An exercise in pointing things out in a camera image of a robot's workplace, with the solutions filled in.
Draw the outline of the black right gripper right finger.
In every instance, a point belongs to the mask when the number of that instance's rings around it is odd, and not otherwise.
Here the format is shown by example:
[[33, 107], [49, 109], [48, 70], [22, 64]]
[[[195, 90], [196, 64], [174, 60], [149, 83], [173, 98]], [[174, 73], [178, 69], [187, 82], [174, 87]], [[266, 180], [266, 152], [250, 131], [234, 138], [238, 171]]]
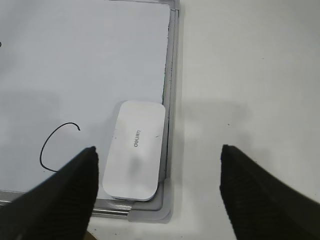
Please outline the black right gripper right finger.
[[320, 204], [232, 145], [223, 145], [220, 194], [238, 240], [318, 240]]

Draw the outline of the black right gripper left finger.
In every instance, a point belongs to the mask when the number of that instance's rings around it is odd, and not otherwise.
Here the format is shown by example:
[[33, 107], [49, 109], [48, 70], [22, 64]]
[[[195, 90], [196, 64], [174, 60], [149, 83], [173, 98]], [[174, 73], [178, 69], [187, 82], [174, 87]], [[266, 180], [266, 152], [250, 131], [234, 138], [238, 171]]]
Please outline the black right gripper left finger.
[[0, 208], [2, 240], [83, 240], [99, 188], [99, 158], [83, 149], [43, 183]]

